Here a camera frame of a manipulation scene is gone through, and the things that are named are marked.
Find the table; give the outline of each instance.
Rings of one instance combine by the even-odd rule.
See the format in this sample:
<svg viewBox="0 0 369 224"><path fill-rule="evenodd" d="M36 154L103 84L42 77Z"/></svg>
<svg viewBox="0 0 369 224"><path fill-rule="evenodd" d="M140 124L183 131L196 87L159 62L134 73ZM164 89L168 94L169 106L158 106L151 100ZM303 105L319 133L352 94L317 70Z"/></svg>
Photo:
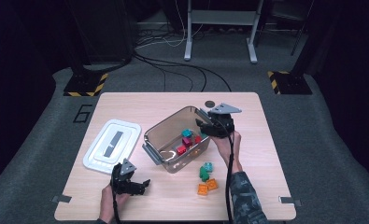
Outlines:
<svg viewBox="0 0 369 224"><path fill-rule="evenodd" d="M227 25L251 25L251 35L246 38L248 55L251 63L257 63L257 55L254 49L254 37L257 32L258 22L261 16L263 0L259 0L256 11L219 11L219 10L193 10L192 0L188 0L187 19L187 44L184 60L189 61L192 53L192 24L227 24Z"/></svg>
<svg viewBox="0 0 369 224"><path fill-rule="evenodd" d="M155 165L146 151L144 132L187 105L206 109L205 102L225 103L242 109L232 114L235 128L242 134L240 160L257 190L263 211L269 220L292 220L296 216L292 204L278 201L290 197L274 141L263 113L260 98L253 92L109 92L100 96L89 128L79 149L63 195L72 197L60 202L55 211L58 220L94 220L99 214L101 190L109 175L87 169L82 159L97 134L110 119L138 123L142 133L129 161L137 167L132 181L151 179L142 196L133 196L121 212L123 221L228 220L224 189L227 168L216 145L208 149L175 174ZM206 196L197 194L199 168L213 163L211 174L219 188Z"/></svg>

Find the light wood tabletop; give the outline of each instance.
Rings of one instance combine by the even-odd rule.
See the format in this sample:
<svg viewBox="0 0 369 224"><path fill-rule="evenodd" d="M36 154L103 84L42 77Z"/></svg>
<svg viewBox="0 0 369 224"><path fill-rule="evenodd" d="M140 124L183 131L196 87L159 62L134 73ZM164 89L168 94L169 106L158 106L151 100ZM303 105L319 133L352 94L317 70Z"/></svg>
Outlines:
<svg viewBox="0 0 369 224"><path fill-rule="evenodd" d="M82 159L97 134L111 119L137 123L141 134L129 161L137 168L132 181L150 179L144 195L132 196L123 211L122 221L228 220L225 203L227 168L216 145L208 149L175 174L156 165L142 148L144 132L192 105L206 111L206 101L225 103L242 109L233 113L235 129L242 135L240 161L257 191L263 211L269 220L292 220L296 216L292 204L280 203L278 197L290 197L268 123L259 96L254 92L107 92L100 96L89 128L78 151L63 195L69 203L60 202L55 211L57 220L96 220L102 188L110 175L90 170ZM219 187L206 196L197 194L202 183L199 168L207 161L213 164L211 178Z"/></svg>

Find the forearm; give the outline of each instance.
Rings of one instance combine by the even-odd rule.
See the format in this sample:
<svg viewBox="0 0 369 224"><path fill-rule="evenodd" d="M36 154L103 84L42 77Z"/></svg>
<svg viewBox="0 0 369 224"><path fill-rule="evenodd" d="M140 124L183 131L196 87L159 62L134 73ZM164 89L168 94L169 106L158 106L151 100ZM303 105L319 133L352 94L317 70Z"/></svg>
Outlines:
<svg viewBox="0 0 369 224"><path fill-rule="evenodd" d="M234 223L268 223L256 190L245 172L236 172L231 176L231 196L234 206Z"/></svg>

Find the dark wall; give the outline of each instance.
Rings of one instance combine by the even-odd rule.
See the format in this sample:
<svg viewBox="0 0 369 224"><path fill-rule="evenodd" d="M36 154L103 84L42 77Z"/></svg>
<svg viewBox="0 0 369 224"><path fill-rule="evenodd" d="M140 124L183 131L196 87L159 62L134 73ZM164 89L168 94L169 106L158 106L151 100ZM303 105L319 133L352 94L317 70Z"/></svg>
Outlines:
<svg viewBox="0 0 369 224"><path fill-rule="evenodd" d="M52 71L14 5L0 0L0 174L54 90Z"/></svg>
<svg viewBox="0 0 369 224"><path fill-rule="evenodd" d="M325 64L315 79L335 129L369 172L369 1L344 1Z"/></svg>

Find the hand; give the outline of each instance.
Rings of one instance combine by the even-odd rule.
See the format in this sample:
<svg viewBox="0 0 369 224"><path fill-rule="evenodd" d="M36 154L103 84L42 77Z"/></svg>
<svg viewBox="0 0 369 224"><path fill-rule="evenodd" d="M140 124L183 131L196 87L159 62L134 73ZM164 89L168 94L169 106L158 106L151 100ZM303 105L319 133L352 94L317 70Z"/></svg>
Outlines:
<svg viewBox="0 0 369 224"><path fill-rule="evenodd" d="M126 201L128 201L130 194L117 194L116 201L118 205L118 212L122 210ZM113 207L113 198L112 198L112 188L108 184L102 190L102 199L100 202L100 215L99 218L105 221L106 223L111 223L112 219L114 219L114 207Z"/></svg>
<svg viewBox="0 0 369 224"><path fill-rule="evenodd" d="M228 167L228 163L230 160L231 155L231 144L228 137L225 138L218 138L210 136L210 139L214 141L214 143L217 146L217 149L219 150L219 154L221 155L222 159L225 161L225 164ZM239 161L239 149L240 149L240 141L242 139L242 135L240 135L239 132L234 131L231 133L231 139L234 142L234 162L233 162L233 170L232 174L243 171L242 165Z"/></svg>

